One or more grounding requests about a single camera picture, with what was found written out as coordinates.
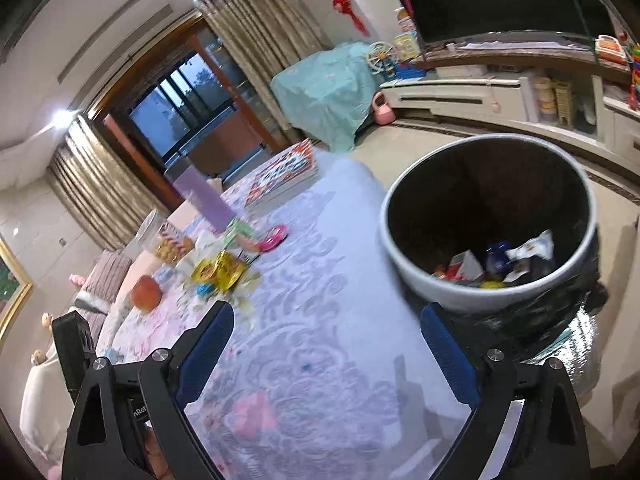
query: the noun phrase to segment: book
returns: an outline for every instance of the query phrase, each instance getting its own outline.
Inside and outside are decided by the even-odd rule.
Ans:
[[[287,191],[289,199],[307,189],[316,176],[318,164],[307,139],[276,156],[254,176],[244,206],[248,212],[263,212],[273,205],[275,198],[280,198],[277,203],[281,204]]]

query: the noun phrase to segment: metal screw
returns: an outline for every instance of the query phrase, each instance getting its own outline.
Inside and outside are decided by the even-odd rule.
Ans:
[[[102,370],[107,365],[106,357],[98,357],[93,364],[94,370]]]
[[[551,366],[554,370],[561,370],[562,368],[564,368],[562,361],[557,357],[549,358],[549,366]]]
[[[169,357],[169,351],[166,348],[159,348],[158,350],[155,350],[151,354],[151,358],[154,361],[158,361],[159,363],[161,363],[162,361],[164,361],[168,357]]]
[[[495,361],[496,363],[499,363],[504,359],[504,353],[502,352],[502,350],[498,350],[497,348],[489,348],[486,356],[491,359],[491,361]]]

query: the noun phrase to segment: yellow candy wrapper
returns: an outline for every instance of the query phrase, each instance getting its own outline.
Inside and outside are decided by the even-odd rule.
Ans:
[[[220,251],[215,260],[202,260],[194,269],[191,279],[196,283],[212,283],[220,292],[226,292],[245,270],[243,262],[228,251]]]

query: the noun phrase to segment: blue cover cloth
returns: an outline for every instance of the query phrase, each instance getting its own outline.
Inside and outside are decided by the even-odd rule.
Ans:
[[[287,120],[335,153],[350,152],[369,114],[377,81],[364,59],[369,45],[342,43],[280,72],[271,81]]]

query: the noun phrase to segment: plastic bottle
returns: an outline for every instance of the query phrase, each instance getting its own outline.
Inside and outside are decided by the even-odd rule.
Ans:
[[[412,32],[415,34],[414,20],[411,19],[411,16],[409,16],[409,13],[404,7],[398,7],[396,9],[396,19],[403,32]]]

